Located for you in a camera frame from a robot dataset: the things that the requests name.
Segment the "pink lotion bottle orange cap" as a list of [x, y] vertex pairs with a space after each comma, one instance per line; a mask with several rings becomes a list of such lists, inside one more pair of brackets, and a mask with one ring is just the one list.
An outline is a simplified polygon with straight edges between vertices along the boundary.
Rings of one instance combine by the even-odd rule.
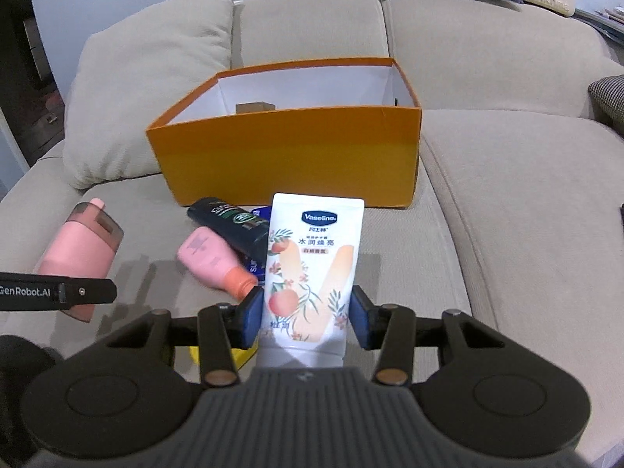
[[255, 286], [257, 278], [239, 261], [236, 252], [215, 231], [196, 228], [177, 251], [178, 260], [199, 282], [221, 289], [242, 301]]

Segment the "pink water bottle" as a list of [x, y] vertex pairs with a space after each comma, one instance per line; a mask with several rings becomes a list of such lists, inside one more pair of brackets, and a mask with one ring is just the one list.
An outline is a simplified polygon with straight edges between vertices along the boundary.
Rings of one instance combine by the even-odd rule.
[[108, 276], [124, 231], [93, 198], [78, 203], [39, 259], [42, 276], [104, 279]]

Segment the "white Vaseline lotion tube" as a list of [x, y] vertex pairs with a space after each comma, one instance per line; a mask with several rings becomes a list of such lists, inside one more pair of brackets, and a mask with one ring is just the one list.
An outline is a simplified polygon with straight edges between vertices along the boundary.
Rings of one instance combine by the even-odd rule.
[[337, 368], [347, 346], [362, 199], [273, 196], [259, 368]]

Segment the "blue Super Deer box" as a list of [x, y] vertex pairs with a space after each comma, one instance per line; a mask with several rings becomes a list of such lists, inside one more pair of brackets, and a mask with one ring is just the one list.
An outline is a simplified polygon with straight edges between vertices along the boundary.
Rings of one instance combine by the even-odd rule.
[[[271, 206], [256, 207], [251, 213], [257, 218], [261, 218], [269, 222], [271, 219]], [[250, 257], [245, 258], [245, 266], [257, 279], [260, 284], [266, 281], [266, 246], [268, 245], [268, 235], [265, 234], [253, 247], [253, 253]]]

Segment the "dark blue shampoo bottle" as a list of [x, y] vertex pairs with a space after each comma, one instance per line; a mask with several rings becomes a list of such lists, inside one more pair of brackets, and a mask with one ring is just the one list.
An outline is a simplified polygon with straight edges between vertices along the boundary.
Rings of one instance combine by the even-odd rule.
[[215, 231], [237, 252], [250, 257], [253, 247], [265, 234], [270, 222], [257, 218], [242, 207], [229, 204], [218, 198], [202, 198], [187, 208], [187, 216], [200, 226]]

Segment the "orange cardboard box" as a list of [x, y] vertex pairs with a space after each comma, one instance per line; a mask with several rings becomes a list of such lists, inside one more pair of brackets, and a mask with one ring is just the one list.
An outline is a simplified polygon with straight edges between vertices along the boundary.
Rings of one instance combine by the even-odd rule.
[[[237, 115], [236, 104], [275, 111]], [[268, 205], [277, 192], [403, 208], [415, 194], [422, 108], [390, 57], [260, 64], [203, 82], [147, 129], [176, 201]]]

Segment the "beige throw pillow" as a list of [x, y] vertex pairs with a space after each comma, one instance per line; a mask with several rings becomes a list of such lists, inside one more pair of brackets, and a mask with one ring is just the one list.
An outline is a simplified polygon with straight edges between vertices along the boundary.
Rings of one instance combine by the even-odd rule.
[[234, 0], [166, 0], [88, 38], [64, 113], [76, 189], [160, 170], [148, 127], [230, 66]]

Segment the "dark checkered cushion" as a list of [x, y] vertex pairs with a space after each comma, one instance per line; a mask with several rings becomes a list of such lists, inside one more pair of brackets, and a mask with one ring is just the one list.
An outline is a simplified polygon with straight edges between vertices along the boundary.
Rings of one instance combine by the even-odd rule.
[[609, 116], [612, 127], [623, 135], [624, 75], [603, 77], [588, 87], [591, 98]]

